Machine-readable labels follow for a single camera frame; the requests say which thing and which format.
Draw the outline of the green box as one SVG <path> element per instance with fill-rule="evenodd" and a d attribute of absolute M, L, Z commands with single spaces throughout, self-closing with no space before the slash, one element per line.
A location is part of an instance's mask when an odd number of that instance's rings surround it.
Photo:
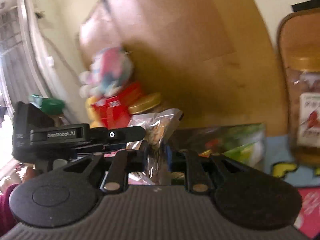
<path fill-rule="evenodd" d="M 61 115 L 65 108 L 65 103 L 60 99 L 44 98 L 36 94 L 29 96 L 29 102 L 47 115 Z"/>

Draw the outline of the clear peanut snack bag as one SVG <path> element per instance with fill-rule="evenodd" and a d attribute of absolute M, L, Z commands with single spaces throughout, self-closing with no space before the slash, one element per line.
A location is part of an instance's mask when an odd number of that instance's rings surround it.
<path fill-rule="evenodd" d="M 128 126 L 140 126 L 145 129 L 144 141 L 150 146 L 143 172 L 134 172 L 144 185 L 159 185 L 165 181 L 167 159 L 165 145 L 183 118 L 183 112 L 176 108 L 160 113 L 133 115 Z"/>

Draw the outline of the pink white plush toy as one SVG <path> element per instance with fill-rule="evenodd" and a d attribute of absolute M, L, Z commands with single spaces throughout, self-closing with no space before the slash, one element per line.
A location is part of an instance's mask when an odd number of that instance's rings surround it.
<path fill-rule="evenodd" d="M 104 48 L 93 57 L 90 70 L 79 75 L 82 98 L 115 96 L 128 83 L 133 64 L 120 46 Z"/>

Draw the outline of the red gift box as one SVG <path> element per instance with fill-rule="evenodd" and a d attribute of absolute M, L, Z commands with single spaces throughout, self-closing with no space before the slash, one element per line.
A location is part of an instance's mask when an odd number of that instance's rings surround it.
<path fill-rule="evenodd" d="M 110 98 L 100 97 L 93 108 L 101 123 L 108 129 L 126 127 L 131 119 L 128 107 L 144 95 L 138 81 L 129 83 L 117 95 Z"/>

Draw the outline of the silver metal tin box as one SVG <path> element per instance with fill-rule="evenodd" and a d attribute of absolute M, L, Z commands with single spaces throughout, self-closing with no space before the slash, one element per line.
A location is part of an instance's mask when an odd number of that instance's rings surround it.
<path fill-rule="evenodd" d="M 223 154 L 240 163 L 263 169 L 264 124 L 214 126 L 176 130 L 169 139 L 172 150 L 191 150 L 202 157 Z"/>

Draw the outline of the nut jar gold lid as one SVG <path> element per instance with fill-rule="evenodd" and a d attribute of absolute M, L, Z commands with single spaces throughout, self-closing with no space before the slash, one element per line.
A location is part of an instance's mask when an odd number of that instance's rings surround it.
<path fill-rule="evenodd" d="M 168 103 L 162 98 L 161 93 L 156 92 L 140 97 L 134 103 L 129 105 L 128 112 L 132 120 L 136 115 L 148 113 L 161 113 L 169 109 Z"/>

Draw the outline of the yellow plush toy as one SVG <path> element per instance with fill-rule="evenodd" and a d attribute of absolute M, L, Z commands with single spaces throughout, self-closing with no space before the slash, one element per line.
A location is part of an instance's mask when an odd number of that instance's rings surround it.
<path fill-rule="evenodd" d="M 93 104 L 96 103 L 97 100 L 98 99 L 95 96 L 92 96 L 90 98 L 87 98 L 85 102 L 87 115 L 90 120 L 90 123 L 89 123 L 90 128 L 104 127 L 104 125 L 100 121 L 99 115 L 96 113 L 96 111 L 93 108 Z"/>

